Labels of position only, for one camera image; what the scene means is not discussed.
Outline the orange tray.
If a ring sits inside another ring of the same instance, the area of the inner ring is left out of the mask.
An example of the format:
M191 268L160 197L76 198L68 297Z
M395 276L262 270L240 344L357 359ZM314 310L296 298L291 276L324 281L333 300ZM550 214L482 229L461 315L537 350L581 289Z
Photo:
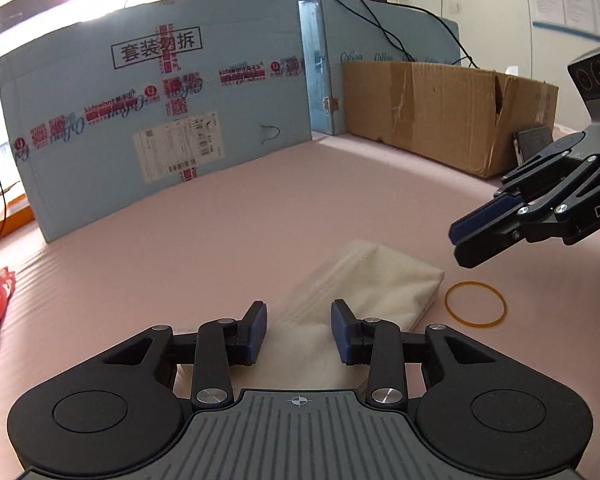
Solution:
M7 203L6 212L0 214L0 240L34 220L34 213L26 194Z

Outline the yellow rubber band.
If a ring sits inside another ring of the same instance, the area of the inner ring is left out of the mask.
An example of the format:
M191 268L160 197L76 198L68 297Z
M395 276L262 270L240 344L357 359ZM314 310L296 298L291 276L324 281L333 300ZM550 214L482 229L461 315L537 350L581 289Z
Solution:
M492 285L479 281L451 285L443 296L443 304L454 322L478 330L499 326L508 317L504 295Z

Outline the open brown storage carton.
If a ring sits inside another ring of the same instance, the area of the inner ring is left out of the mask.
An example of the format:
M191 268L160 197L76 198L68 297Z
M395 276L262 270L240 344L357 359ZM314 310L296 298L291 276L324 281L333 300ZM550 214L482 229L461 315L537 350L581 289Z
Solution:
M517 166L514 135L554 126L559 88L494 70L406 62L343 71L346 131L487 179Z

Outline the large blue printed carton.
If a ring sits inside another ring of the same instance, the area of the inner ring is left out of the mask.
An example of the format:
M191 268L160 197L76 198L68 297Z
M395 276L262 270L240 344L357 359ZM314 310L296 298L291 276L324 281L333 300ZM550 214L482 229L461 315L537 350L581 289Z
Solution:
M46 240L308 142L298 0L163 0L0 57L0 102Z

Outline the white fabric shopping bag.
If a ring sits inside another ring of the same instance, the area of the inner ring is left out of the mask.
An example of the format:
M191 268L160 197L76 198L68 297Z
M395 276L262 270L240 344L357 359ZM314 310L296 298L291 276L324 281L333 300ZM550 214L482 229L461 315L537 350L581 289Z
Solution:
M242 271L186 302L177 333L217 318L241 318L253 301L268 307L268 329L251 366L235 366L235 391L362 390L363 365L346 365L332 336L332 303L343 300L359 320L379 318L410 330L437 299L444 272L438 266L367 240L342 246L309 273L280 264Z

